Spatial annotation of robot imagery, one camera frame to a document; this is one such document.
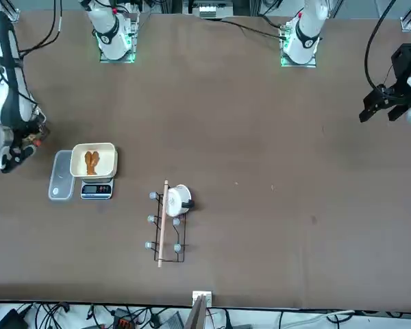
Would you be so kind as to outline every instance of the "clear plastic container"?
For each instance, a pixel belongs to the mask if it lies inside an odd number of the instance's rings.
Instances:
[[[49,199],[66,201],[73,195],[75,178],[70,173],[71,150],[61,150],[55,155],[49,184]]]

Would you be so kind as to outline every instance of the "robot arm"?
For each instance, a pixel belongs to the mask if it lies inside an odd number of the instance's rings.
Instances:
[[[325,0],[305,0],[301,14],[290,22],[292,33],[284,52],[297,64],[306,64],[316,53],[320,31],[329,14]]]
[[[133,5],[130,2],[118,5],[112,5],[110,0],[79,0],[79,2],[87,11],[88,18],[95,29],[99,48],[108,60],[120,60],[133,50],[135,44],[132,36],[137,32],[138,19],[136,24],[132,24],[128,17],[128,14],[133,12]],[[137,6],[139,13],[142,10],[141,2],[138,1]]]
[[[14,27],[0,4],[0,169],[31,156],[46,134],[46,118],[27,90]]]
[[[388,120],[395,121],[403,114],[411,122],[411,43],[401,45],[391,56],[396,82],[389,87],[380,84],[364,98],[361,122],[368,121],[376,112],[391,108]]]

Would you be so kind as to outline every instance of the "white cable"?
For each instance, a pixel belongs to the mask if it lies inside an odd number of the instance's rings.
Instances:
[[[317,322],[318,320],[320,320],[324,317],[333,317],[335,315],[344,315],[344,314],[349,315],[350,313],[355,313],[355,311],[354,310],[340,310],[338,312],[320,314],[320,315],[317,315],[316,317],[313,317],[313,318],[308,319],[308,320],[291,322],[290,324],[284,324],[280,329],[289,329],[289,328],[296,327],[296,326],[302,326],[304,324],[311,324],[313,322]]]

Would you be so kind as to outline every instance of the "brown food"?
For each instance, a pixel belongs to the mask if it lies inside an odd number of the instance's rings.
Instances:
[[[85,153],[85,163],[87,165],[87,175],[96,174],[94,168],[91,166],[91,160],[92,160],[91,152],[87,151],[87,153]]]
[[[92,156],[91,156],[91,163],[90,166],[93,167],[93,169],[97,166],[97,164],[99,163],[99,152],[98,151],[94,151]]]

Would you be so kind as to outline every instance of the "white bowl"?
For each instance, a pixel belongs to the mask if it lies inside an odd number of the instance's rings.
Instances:
[[[96,175],[87,175],[85,153],[99,153],[99,162],[95,167]],[[70,173],[83,180],[112,178],[117,171],[117,151],[112,143],[87,143],[76,145],[71,152]]]

